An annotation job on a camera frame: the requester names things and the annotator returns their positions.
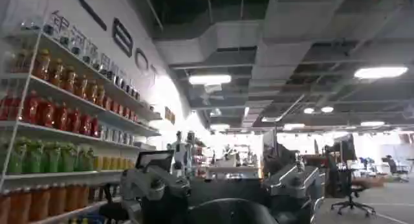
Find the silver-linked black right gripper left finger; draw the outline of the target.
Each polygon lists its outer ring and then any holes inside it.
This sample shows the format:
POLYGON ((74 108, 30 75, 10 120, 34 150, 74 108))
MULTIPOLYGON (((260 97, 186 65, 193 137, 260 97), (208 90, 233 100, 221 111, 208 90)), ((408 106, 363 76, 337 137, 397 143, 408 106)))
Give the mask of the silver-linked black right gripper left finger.
POLYGON ((175 177, 157 165, 124 170, 120 178, 122 207, 128 213, 137 213, 141 209, 139 199, 161 200, 166 188, 176 197, 187 197, 191 192, 187 179, 175 177))

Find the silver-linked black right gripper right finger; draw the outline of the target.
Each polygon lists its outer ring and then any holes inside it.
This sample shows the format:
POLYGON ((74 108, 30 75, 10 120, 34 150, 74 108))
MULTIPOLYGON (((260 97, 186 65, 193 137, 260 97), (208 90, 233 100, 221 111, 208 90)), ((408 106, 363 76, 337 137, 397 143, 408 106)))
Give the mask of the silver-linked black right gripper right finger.
POLYGON ((263 181, 267 206, 278 219, 314 219, 325 199, 325 174, 290 164, 263 181))

